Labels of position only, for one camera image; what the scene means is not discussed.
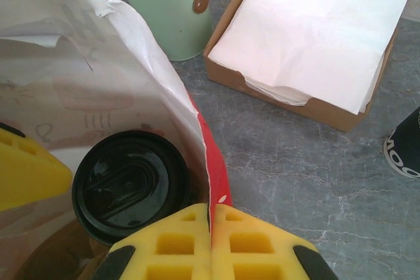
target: mint green canister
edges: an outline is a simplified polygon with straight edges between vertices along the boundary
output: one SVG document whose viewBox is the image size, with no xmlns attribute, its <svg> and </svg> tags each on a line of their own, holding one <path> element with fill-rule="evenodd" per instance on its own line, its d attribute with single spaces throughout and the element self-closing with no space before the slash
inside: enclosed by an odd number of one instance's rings
<svg viewBox="0 0 420 280">
<path fill-rule="evenodd" d="M 173 61 L 200 54 L 213 32 L 209 0 L 128 0 Z"/>
</svg>

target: gray marble surface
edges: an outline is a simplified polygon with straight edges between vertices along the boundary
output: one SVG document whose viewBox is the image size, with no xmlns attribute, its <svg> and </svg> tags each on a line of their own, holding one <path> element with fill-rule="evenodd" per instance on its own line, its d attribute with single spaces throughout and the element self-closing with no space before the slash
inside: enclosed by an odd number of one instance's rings
<svg viewBox="0 0 420 280">
<path fill-rule="evenodd" d="M 230 0 L 211 0 L 215 23 Z M 371 113 L 342 133 L 174 63 L 223 152 L 237 208 L 308 239 L 340 279 L 420 279 L 420 182 L 384 137 L 420 105 L 420 24 L 402 20 Z"/>
</svg>

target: cardboard box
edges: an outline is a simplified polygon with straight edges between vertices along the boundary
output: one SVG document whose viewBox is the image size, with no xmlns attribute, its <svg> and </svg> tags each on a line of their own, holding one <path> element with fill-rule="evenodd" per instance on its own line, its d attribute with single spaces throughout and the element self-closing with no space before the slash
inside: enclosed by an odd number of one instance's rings
<svg viewBox="0 0 420 280">
<path fill-rule="evenodd" d="M 245 79 L 243 78 L 240 72 L 230 70 L 211 61 L 208 57 L 209 53 L 217 44 L 219 39 L 222 37 L 223 33 L 226 31 L 227 27 L 230 24 L 230 21 L 233 19 L 242 1 L 243 0 L 232 0 L 232 2 L 228 5 L 228 8 L 224 12 L 213 36 L 210 38 L 210 41 L 207 44 L 206 49 L 204 50 L 204 60 L 207 68 L 207 75 L 210 80 L 216 81 L 218 83 L 226 85 L 227 87 L 244 92 L 256 98 L 260 98 L 261 100 L 273 103 L 281 108 L 287 109 L 294 113 L 298 113 L 299 115 L 311 118 L 315 121 L 319 121 L 323 124 L 327 124 L 342 131 L 350 131 L 369 113 L 371 102 L 367 105 L 365 113 L 359 113 L 358 115 L 349 113 L 345 110 L 342 110 L 341 108 L 338 108 L 316 98 L 311 98 L 305 106 L 290 106 L 288 104 L 284 104 L 277 100 L 269 98 L 268 96 L 265 96 L 249 88 L 245 84 Z M 381 68 L 381 72 L 379 74 L 378 82 L 375 87 L 375 92 L 381 81 L 384 69 L 389 58 L 389 54 L 392 50 L 394 38 L 395 32 L 385 51 L 384 62 Z"/>
</svg>

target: white paper bag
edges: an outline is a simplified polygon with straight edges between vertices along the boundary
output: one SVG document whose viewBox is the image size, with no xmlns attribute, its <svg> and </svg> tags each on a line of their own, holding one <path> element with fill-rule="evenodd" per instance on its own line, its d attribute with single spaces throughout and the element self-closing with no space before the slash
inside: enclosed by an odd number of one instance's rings
<svg viewBox="0 0 420 280">
<path fill-rule="evenodd" d="M 231 203 L 226 169 L 203 117 L 147 24 L 120 0 L 0 0 L 0 121 L 73 171 L 103 138 L 148 130 L 196 175 L 200 201 Z M 0 277 L 74 219 L 70 195 L 0 212 Z"/>
</svg>

